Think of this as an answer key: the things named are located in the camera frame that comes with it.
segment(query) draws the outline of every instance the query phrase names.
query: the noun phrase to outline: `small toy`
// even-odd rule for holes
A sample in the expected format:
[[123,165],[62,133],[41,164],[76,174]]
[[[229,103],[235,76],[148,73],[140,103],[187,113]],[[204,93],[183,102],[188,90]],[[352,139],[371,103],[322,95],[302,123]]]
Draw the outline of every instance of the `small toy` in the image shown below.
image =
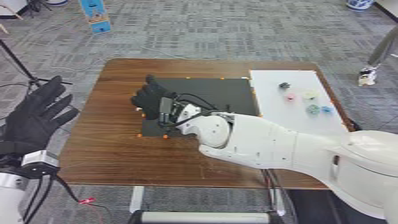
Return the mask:
[[293,100],[295,100],[295,94],[293,94],[293,93],[290,93],[290,94],[286,95],[286,100],[288,100],[288,101],[293,101]]
[[313,115],[320,114],[320,107],[315,104],[307,107],[307,113]]
[[329,107],[329,106],[323,106],[320,108],[320,110],[322,110],[323,113],[332,113],[332,107]]
[[286,90],[286,89],[290,88],[290,83],[286,83],[286,82],[281,83],[281,84],[279,84],[279,88]]
[[315,90],[311,90],[311,91],[307,91],[306,93],[304,93],[304,99],[307,99],[307,100],[315,100],[315,98],[318,97],[318,92],[315,91]]

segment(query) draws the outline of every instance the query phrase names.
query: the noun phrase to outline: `red object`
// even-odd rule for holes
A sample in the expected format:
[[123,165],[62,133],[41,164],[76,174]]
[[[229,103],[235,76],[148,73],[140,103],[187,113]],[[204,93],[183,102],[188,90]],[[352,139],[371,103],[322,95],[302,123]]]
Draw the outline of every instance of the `red object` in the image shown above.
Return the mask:
[[288,99],[288,101],[295,100],[295,94],[293,93],[288,94],[286,99]]
[[84,200],[78,201],[78,204],[80,204],[80,205],[87,205],[87,204],[91,204],[94,201],[96,201],[96,198],[87,198],[87,199],[84,199]]

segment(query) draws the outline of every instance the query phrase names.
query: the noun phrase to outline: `blue object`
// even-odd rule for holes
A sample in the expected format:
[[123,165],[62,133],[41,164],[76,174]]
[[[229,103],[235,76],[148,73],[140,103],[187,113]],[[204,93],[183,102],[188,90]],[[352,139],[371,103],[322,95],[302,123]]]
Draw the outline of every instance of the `blue object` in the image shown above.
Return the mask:
[[332,113],[332,107],[329,107],[329,106],[323,106],[320,108],[320,110],[322,110],[323,113]]
[[375,3],[375,0],[347,0],[347,7],[355,11],[364,11]]
[[110,31],[108,14],[103,6],[103,0],[80,0],[85,19],[91,24],[92,32]]
[[91,24],[92,32],[94,33],[103,33],[110,31],[110,22],[105,21],[101,23]]

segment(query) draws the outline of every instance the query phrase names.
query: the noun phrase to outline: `tripod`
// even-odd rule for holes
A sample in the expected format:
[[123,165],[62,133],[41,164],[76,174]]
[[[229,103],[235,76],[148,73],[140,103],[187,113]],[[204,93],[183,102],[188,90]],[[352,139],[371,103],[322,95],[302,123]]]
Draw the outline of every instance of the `tripod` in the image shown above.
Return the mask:
[[39,86],[41,86],[39,81],[48,82],[50,79],[41,79],[41,78],[37,78],[37,77],[32,75],[32,73],[28,72],[28,69],[27,69],[27,67],[25,67],[25,65],[23,65],[23,63],[21,63],[21,61],[20,61],[20,59],[18,59],[18,57],[16,57],[16,55],[14,55],[14,53],[12,53],[12,51],[11,51],[9,46],[5,45],[2,39],[0,39],[0,46],[2,46],[4,51],[7,52],[9,57],[12,58],[14,63],[16,63],[16,65],[18,65],[18,67],[20,67],[20,69],[21,69],[21,71],[23,71],[23,73],[25,73],[28,79],[30,79],[30,85],[34,84],[34,85],[39,87]]

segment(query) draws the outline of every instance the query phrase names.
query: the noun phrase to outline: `glove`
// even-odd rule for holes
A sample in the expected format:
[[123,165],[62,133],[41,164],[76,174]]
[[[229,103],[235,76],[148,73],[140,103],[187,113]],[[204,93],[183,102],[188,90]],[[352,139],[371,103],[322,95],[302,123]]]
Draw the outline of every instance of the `glove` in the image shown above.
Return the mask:
[[146,119],[155,120],[160,114],[162,97],[174,98],[176,93],[158,85],[153,75],[146,76],[146,83],[142,89],[137,91],[137,96],[132,97],[132,103],[142,108]]
[[76,108],[59,115],[73,99],[68,95],[55,102],[66,91],[60,82],[57,76],[25,97],[5,118],[5,125],[0,127],[0,155],[25,155],[44,150],[55,130],[78,115]]

